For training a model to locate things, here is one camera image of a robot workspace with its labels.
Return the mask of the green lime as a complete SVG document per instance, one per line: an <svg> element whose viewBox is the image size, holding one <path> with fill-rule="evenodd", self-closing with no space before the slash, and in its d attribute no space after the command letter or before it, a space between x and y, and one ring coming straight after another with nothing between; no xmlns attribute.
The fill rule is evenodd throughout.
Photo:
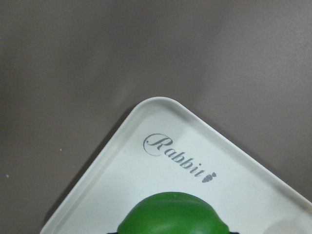
<svg viewBox="0 0 312 234"><path fill-rule="evenodd" d="M229 227L204 200L165 192L140 201L117 228L118 234L229 234Z"/></svg>

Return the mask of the cream rabbit print tray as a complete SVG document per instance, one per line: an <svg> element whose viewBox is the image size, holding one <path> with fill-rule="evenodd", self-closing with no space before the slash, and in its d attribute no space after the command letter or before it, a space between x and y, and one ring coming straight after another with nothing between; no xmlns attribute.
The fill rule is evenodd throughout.
<svg viewBox="0 0 312 234"><path fill-rule="evenodd" d="M43 234L106 234L153 194L208 202L233 232L309 234L312 204L177 101L138 104L50 219Z"/></svg>

